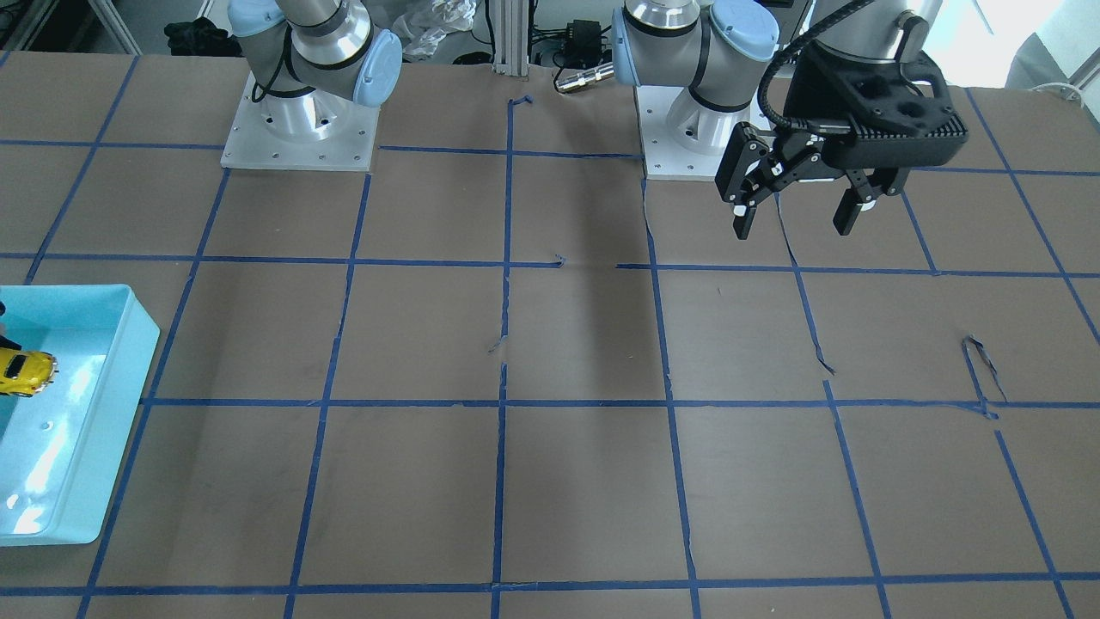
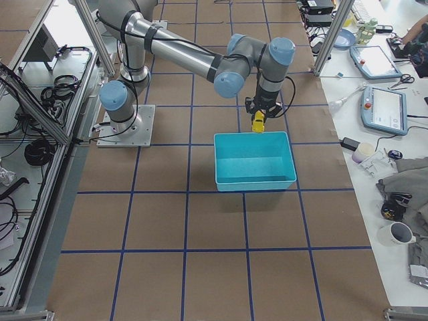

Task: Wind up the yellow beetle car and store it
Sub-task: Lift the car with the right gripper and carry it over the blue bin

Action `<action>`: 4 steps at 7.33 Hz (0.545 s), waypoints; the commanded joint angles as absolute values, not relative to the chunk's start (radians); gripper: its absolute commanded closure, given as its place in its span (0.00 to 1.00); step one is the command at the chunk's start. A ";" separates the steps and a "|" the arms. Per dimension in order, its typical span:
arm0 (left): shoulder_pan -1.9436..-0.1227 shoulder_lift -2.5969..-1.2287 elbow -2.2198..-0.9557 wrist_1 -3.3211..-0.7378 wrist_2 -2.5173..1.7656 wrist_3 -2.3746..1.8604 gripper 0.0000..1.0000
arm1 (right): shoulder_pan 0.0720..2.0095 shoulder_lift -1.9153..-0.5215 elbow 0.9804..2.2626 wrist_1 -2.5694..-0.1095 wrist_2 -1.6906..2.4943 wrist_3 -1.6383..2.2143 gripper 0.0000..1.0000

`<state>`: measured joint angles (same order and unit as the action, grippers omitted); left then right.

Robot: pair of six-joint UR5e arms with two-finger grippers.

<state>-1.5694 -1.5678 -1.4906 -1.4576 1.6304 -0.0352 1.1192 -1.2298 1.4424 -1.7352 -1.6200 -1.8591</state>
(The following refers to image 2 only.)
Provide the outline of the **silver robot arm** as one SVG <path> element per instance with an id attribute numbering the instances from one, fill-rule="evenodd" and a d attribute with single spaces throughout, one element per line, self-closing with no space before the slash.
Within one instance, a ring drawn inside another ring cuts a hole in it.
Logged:
<path id="1" fill-rule="evenodd" d="M 145 64 L 147 52 L 168 60 L 211 82 L 218 95 L 234 98 L 252 69 L 257 70 L 255 95 L 245 99 L 251 114 L 251 129 L 260 133 L 268 118 L 279 118 L 286 112 L 278 101 L 288 68 L 293 62 L 295 44 L 286 37 L 269 43 L 235 33 L 221 55 L 189 41 L 153 22 L 157 1 L 100 1 L 98 20 L 122 47 L 122 81 L 135 90 L 150 82 Z"/>

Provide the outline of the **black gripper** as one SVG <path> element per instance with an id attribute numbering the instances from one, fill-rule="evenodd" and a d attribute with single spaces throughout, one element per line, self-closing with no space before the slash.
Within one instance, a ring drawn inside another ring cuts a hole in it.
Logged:
<path id="1" fill-rule="evenodd" d="M 248 114 L 255 116 L 260 111 L 265 117 L 280 117 L 283 115 L 283 105 L 279 102 L 263 102 L 256 97 L 245 98 L 245 109 Z"/>

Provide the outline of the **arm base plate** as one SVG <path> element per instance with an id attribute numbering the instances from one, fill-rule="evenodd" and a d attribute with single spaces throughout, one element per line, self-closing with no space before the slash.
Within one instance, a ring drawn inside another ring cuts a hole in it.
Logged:
<path id="1" fill-rule="evenodd" d="M 154 104 L 133 105 L 138 108 L 136 120 L 134 117 L 123 123 L 111 122 L 107 112 L 104 113 L 104 122 L 109 122 L 107 126 L 100 129 L 101 139 L 97 140 L 99 148 L 130 148 L 149 147 L 152 137 L 152 128 L 156 106 Z"/>

